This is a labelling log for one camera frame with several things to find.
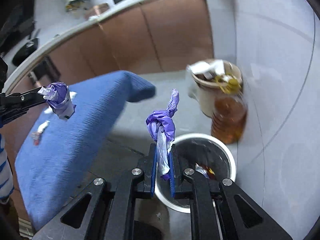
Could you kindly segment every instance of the wrapper in trash can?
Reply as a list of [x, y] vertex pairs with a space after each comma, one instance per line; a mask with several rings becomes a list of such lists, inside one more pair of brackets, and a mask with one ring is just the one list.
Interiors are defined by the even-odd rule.
[[75, 112], [76, 106], [72, 104], [69, 87], [65, 83], [55, 82], [42, 87], [38, 94], [43, 95], [52, 111], [62, 120], [68, 120]]
[[168, 153], [170, 152], [170, 143], [174, 141], [175, 126], [172, 120], [174, 113], [177, 111], [179, 103], [179, 93], [173, 89], [169, 104], [166, 110], [153, 111], [148, 116], [146, 124], [148, 131], [154, 141], [157, 142], [157, 163], [161, 178], [168, 180], [170, 178]]

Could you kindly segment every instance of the amber liquid bottle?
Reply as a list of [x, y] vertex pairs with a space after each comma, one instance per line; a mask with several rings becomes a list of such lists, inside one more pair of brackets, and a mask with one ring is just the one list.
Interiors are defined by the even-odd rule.
[[247, 104], [238, 80], [231, 79], [222, 93], [217, 95], [212, 115], [211, 135], [225, 144], [238, 141], [244, 131]]

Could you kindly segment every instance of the silver screw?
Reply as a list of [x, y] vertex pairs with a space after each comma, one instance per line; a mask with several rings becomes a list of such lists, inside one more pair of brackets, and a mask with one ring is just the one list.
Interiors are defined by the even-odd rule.
[[231, 179], [223, 179], [222, 180], [223, 185], [225, 186], [231, 186], [232, 180]]
[[102, 178], [96, 178], [96, 179], [94, 179], [93, 183], [96, 186], [101, 185], [103, 183], [103, 179]]
[[133, 175], [140, 175], [141, 172], [142, 172], [142, 170], [139, 169], [139, 168], [134, 168], [134, 169], [131, 171], [131, 173], [132, 173]]
[[187, 174], [187, 175], [192, 175], [192, 174], [195, 173], [195, 171], [192, 168], [186, 168], [184, 170], [184, 173]]

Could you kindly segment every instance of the trash bin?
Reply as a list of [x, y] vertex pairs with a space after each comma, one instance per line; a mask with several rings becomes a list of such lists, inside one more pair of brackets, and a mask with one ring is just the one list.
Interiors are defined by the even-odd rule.
[[[213, 62], [214, 59], [207, 59], [205, 62]], [[223, 60], [223, 64], [226, 70], [226, 73], [232, 73], [239, 81], [240, 86], [242, 87], [242, 75], [240, 69], [228, 62]], [[199, 78], [199, 75], [192, 74], [194, 81], [196, 82], [198, 89], [194, 97], [198, 101], [201, 111], [208, 117], [212, 117], [213, 107], [214, 107], [214, 98], [217, 93], [221, 93], [221, 89], [216, 82], [208, 81]], [[221, 86], [227, 86], [227, 82], [220, 83]]]
[[[188, 160], [190, 168], [195, 163], [213, 170], [217, 180], [236, 179], [236, 163], [230, 150], [217, 138], [202, 133], [190, 133], [178, 136], [174, 140], [177, 154]], [[167, 207], [178, 212], [190, 213], [189, 200], [175, 200], [170, 196], [169, 181], [156, 176], [155, 194]]]

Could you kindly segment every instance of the striped sleeve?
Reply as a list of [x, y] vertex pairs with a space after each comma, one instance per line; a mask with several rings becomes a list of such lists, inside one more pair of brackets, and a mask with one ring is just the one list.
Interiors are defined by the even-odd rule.
[[13, 192], [12, 171], [4, 149], [4, 138], [0, 135], [0, 200], [6, 199]]

